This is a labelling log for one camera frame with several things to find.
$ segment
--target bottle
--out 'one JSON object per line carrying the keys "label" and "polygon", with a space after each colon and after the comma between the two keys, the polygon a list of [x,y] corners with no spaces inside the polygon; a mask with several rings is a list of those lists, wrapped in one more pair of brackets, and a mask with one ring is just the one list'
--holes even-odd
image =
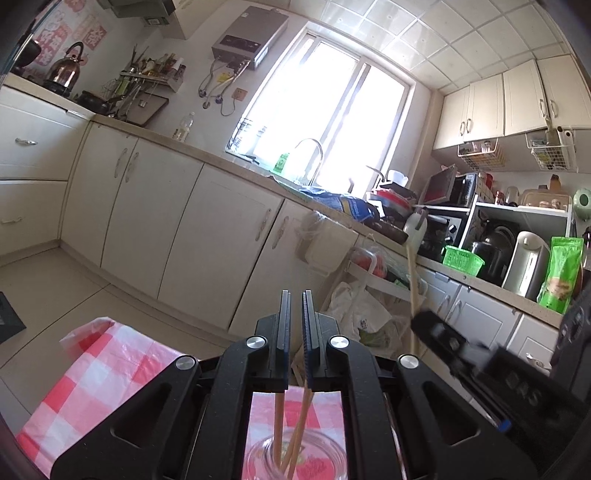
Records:
{"label": "bottle", "polygon": [[190,114],[184,116],[180,122],[180,125],[173,133],[173,139],[184,142],[187,139],[187,135],[189,134],[189,130],[191,130],[194,120],[195,112],[191,112]]}

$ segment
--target wire basket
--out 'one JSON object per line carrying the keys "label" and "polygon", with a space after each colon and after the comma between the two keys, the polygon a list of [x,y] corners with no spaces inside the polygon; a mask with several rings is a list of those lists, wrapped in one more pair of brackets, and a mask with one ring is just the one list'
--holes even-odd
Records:
{"label": "wire basket", "polygon": [[573,171],[577,172],[576,147],[574,131],[564,131],[568,134],[571,144],[550,146],[545,144],[545,131],[536,132],[538,138],[525,136],[527,148],[530,149],[540,170],[543,171]]}
{"label": "wire basket", "polygon": [[473,145],[477,145],[480,148],[472,153],[460,153],[461,145],[458,145],[457,156],[466,162],[466,165],[473,171],[502,170],[505,167],[505,154],[499,145],[499,139],[496,139],[493,149],[482,151],[486,149],[487,142],[489,141],[472,142]]}

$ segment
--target kitchen utensil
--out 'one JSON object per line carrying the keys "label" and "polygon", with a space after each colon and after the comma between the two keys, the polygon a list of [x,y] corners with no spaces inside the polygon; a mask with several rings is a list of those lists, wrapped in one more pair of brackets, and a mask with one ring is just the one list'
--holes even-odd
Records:
{"label": "kitchen utensil", "polygon": [[[76,57],[68,57],[70,52],[76,47],[80,47],[80,53]],[[84,44],[81,41],[72,44],[66,50],[66,56],[55,62],[47,74],[46,82],[48,85],[56,83],[64,87],[63,96],[69,96],[72,87],[78,81],[78,77],[80,76],[80,61],[82,59],[83,51]]]}
{"label": "kitchen utensil", "polygon": [[591,219],[591,190],[579,189],[573,197],[573,210],[577,217],[586,222]]}
{"label": "kitchen utensil", "polygon": [[535,301],[546,275],[550,248],[538,235],[520,232],[502,287]]}

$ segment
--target window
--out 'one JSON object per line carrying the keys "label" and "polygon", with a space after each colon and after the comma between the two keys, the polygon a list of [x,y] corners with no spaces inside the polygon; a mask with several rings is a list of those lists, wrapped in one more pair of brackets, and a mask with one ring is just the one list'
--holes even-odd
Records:
{"label": "window", "polygon": [[[366,166],[384,165],[407,92],[369,59],[308,33],[246,110],[229,151],[297,184],[362,197],[374,174]],[[310,138],[322,163],[317,144],[302,141]]]}

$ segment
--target metal screw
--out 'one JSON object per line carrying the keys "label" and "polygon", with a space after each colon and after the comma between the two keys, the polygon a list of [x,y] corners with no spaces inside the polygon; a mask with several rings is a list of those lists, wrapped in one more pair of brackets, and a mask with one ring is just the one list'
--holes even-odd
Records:
{"label": "metal screw", "polygon": [[417,368],[418,367],[418,358],[413,355],[404,355],[400,357],[400,365],[404,368]]}
{"label": "metal screw", "polygon": [[177,358],[175,366],[179,370],[191,370],[195,366],[195,359],[192,356],[182,356]]}
{"label": "metal screw", "polygon": [[349,346],[349,339],[342,335],[335,335],[330,339],[330,344],[335,348],[346,348]]}
{"label": "metal screw", "polygon": [[263,337],[259,337],[258,335],[255,335],[253,337],[246,339],[246,346],[248,348],[252,348],[253,350],[256,350],[258,348],[264,347],[266,342],[267,341]]}

